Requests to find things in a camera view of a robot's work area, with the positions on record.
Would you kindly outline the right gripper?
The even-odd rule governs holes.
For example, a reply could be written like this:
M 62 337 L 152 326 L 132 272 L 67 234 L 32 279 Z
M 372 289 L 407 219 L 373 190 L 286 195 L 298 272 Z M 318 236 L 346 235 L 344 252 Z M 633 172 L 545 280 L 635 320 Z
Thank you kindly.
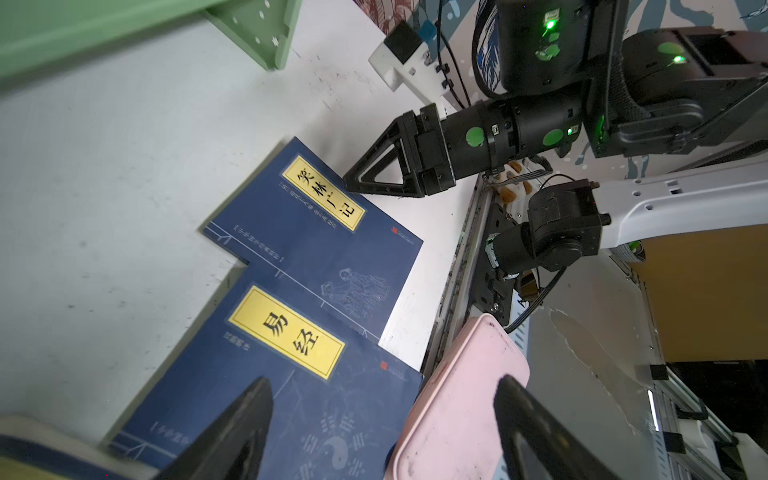
M 578 98 L 480 101 L 444 119 L 430 105 L 417 120 L 412 111 L 397 117 L 343 181 L 359 194 L 433 195 L 459 179 L 572 143 L 583 117 Z

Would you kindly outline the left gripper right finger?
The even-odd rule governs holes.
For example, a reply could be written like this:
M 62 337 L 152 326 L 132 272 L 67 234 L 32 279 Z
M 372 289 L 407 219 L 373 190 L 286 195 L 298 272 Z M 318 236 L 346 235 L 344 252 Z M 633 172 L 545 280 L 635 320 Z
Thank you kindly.
M 615 479 L 515 378 L 500 379 L 493 401 L 511 479 Z

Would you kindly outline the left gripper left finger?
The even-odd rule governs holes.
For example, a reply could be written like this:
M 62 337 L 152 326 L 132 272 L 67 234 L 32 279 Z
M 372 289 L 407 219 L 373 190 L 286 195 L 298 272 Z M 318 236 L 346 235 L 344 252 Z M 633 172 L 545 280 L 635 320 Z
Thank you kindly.
M 259 377 L 158 479 L 255 479 L 274 410 L 271 384 Z

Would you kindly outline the blue book plain cover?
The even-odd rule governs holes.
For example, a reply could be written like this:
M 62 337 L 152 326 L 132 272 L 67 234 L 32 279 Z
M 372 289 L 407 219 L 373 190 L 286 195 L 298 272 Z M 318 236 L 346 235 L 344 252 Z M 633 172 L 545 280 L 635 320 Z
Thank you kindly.
M 423 242 L 291 139 L 203 227 L 378 342 Z

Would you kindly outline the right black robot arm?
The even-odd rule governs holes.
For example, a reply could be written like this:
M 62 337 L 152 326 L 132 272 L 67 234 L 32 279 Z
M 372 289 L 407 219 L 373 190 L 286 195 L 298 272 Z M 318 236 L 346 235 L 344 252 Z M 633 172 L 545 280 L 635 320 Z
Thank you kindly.
M 354 193 L 422 198 L 585 136 L 598 157 L 685 155 L 767 137 L 767 36 L 710 26 L 624 33 L 624 1 L 484 1 L 472 49 L 499 31 L 500 91 L 441 116 L 396 118 L 345 174 Z M 498 273 L 563 272 L 602 249 L 680 233 L 763 224 L 767 167 L 710 166 L 599 185 L 544 184 L 526 219 L 490 234 Z

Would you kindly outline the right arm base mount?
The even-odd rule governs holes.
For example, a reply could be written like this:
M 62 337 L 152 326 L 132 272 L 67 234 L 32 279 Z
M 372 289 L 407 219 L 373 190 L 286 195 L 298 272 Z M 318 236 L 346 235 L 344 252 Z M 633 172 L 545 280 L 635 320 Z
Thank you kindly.
M 533 300 L 538 306 L 567 267 L 598 253 L 602 228 L 611 223 L 610 215 L 598 210 L 593 191 L 599 187 L 587 179 L 547 186 L 531 197 L 527 219 L 521 223 L 493 206 L 483 230 L 469 302 L 495 317 L 507 332 L 520 326 L 511 312 L 512 293 L 527 272 L 541 268 L 555 274 Z

